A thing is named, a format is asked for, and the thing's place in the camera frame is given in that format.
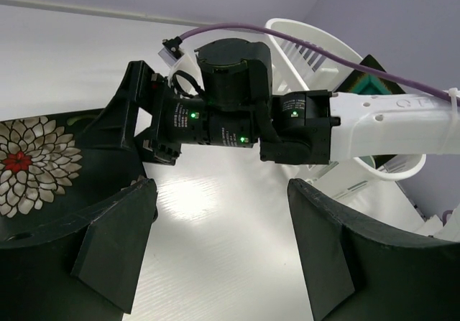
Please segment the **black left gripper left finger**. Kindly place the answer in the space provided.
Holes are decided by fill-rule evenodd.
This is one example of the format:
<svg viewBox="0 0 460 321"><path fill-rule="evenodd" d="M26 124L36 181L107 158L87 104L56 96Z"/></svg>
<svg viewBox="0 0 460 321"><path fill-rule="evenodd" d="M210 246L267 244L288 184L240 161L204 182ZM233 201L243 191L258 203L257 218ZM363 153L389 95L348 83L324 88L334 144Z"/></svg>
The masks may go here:
<svg viewBox="0 0 460 321"><path fill-rule="evenodd" d="M143 179L46 225L5 233L1 319L122 320L156 217L156 183Z"/></svg>

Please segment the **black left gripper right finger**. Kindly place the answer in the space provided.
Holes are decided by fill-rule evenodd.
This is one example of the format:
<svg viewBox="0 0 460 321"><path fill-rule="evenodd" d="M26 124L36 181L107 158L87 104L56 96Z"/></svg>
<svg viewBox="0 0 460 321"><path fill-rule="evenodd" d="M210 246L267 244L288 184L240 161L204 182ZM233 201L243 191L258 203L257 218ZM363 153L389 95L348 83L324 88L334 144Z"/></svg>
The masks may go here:
<svg viewBox="0 0 460 321"><path fill-rule="evenodd" d="M308 183L287 186L314 320L457 320L459 244L382 223Z"/></svg>

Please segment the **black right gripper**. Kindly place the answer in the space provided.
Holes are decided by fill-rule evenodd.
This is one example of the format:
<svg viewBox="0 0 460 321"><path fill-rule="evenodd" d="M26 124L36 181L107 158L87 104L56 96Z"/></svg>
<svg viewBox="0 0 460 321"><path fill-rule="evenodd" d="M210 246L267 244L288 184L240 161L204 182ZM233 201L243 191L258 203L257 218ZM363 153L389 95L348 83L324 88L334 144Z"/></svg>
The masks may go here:
<svg viewBox="0 0 460 321"><path fill-rule="evenodd" d="M129 62L114 97L80 134L80 146L136 151L146 162L174 165L184 144L251 148L258 140L275 143L269 47L220 39L195 52L203 82L177 70L159 84L155 97L154 70L143 60ZM143 140L134 137L139 109L152 114Z"/></svg>

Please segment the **small black floral plate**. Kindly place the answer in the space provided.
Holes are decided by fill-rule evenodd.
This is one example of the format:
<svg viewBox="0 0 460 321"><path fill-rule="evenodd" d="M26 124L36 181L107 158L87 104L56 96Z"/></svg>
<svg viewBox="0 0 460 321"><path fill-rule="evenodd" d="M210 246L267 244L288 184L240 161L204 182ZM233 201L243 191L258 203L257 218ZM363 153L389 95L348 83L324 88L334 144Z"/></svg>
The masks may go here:
<svg viewBox="0 0 460 321"><path fill-rule="evenodd" d="M78 137L98 109L1 121L1 239L99 203L145 178L134 152Z"/></svg>

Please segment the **pale green plate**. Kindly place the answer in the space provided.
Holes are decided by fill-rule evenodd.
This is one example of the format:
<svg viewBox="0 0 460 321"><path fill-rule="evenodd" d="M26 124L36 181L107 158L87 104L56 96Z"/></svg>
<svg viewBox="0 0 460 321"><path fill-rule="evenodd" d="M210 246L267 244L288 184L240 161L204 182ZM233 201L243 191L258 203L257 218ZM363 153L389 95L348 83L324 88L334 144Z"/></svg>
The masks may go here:
<svg viewBox="0 0 460 321"><path fill-rule="evenodd" d="M370 166L372 169L375 169L376 168L376 162L375 162L375 159L373 156L364 156L364 157L360 157L360 159L365 163L367 164L368 166Z"/></svg>

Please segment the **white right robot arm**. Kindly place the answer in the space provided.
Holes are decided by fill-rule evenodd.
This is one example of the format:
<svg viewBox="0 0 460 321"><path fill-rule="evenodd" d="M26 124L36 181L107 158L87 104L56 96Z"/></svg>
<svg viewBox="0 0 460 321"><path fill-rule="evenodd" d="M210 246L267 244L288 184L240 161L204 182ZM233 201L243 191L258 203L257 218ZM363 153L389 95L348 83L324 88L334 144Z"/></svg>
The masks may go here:
<svg viewBox="0 0 460 321"><path fill-rule="evenodd" d="M220 39L197 50L202 76L168 77L128 64L115 96L84 129L92 149L137 151L174 165L184 144L251 148L263 162L307 165L355 157L459 153L459 98L357 95L328 90L272 93L263 42Z"/></svg>

